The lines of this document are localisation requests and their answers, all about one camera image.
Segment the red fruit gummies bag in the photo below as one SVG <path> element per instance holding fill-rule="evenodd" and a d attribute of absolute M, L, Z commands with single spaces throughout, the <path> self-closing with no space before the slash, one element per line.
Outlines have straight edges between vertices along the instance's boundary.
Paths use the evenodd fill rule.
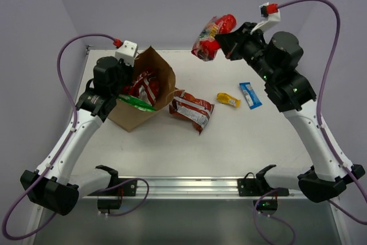
<path fill-rule="evenodd" d="M 191 53 L 200 60 L 212 61 L 220 49 L 220 45 L 215 37 L 218 34 L 230 33 L 236 25 L 236 19 L 232 14 L 213 17 L 197 37 Z"/>

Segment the brown paper bag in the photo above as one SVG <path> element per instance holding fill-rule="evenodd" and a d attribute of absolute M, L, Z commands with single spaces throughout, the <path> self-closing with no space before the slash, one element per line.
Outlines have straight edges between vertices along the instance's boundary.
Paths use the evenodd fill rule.
<path fill-rule="evenodd" d="M 147 67 L 153 68 L 160 82 L 160 93 L 153 105 L 156 112 L 144 112 L 117 99 L 116 107 L 108 116 L 111 121 L 128 132 L 133 131 L 168 106 L 173 99 L 173 96 L 169 94 L 177 89 L 175 87 L 175 73 L 172 67 L 153 47 L 147 48 L 135 59 L 132 80 Z"/>

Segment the yellow M&M's candy packet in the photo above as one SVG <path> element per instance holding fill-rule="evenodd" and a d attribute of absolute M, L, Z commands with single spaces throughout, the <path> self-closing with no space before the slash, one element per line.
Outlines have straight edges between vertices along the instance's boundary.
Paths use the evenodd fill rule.
<path fill-rule="evenodd" d="M 229 94 L 222 93 L 222 92 L 217 94 L 216 99 L 218 102 L 222 104 L 227 104 L 229 106 L 236 107 L 236 108 L 238 108 L 241 103 L 241 100 L 238 100 L 234 98 L 233 96 L 230 96 Z"/>

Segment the blue snack bar wrapper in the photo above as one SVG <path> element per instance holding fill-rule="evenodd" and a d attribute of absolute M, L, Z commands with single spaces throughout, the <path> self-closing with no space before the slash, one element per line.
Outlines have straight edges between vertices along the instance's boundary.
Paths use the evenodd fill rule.
<path fill-rule="evenodd" d="M 250 82 L 239 83 L 239 87 L 244 95 L 245 100 L 251 110 L 262 106 L 262 102 L 257 97 Z"/>

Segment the red Doritos chip bag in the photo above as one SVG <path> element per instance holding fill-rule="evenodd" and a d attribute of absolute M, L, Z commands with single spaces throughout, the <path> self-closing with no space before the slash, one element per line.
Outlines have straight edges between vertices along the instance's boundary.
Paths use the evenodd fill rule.
<path fill-rule="evenodd" d="M 194 129 L 201 134 L 212 116 L 214 104 L 196 98 L 185 90 L 176 89 L 169 95 L 173 96 L 169 104 L 169 113 L 190 121 Z"/>

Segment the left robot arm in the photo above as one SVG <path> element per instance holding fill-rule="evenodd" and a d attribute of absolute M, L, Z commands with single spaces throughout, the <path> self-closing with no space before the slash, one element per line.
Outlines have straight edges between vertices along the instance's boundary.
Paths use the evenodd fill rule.
<path fill-rule="evenodd" d="M 113 56 L 97 60 L 93 78 L 76 104 L 76 117 L 46 159 L 20 177 L 31 202 L 65 216 L 86 195 L 99 190 L 107 195 L 118 191 L 117 171 L 107 166 L 99 165 L 74 179 L 71 173 L 90 138 L 115 108 L 123 88 L 132 82 L 133 70 L 133 64 Z"/>

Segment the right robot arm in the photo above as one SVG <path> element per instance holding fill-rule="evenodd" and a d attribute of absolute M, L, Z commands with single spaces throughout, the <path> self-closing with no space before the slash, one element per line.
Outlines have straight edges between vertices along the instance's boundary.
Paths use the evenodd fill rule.
<path fill-rule="evenodd" d="M 353 164 L 317 115 L 317 96 L 309 81 L 296 71 L 303 49 L 296 36 L 276 32 L 266 42 L 261 30 L 246 22 L 236 31 L 215 36 L 229 60 L 245 60 L 265 82 L 265 92 L 291 123 L 312 161 L 309 169 L 269 165 L 256 173 L 255 187 L 263 195 L 276 188 L 301 191 L 320 203 L 338 197 L 348 184 L 365 174 Z"/>

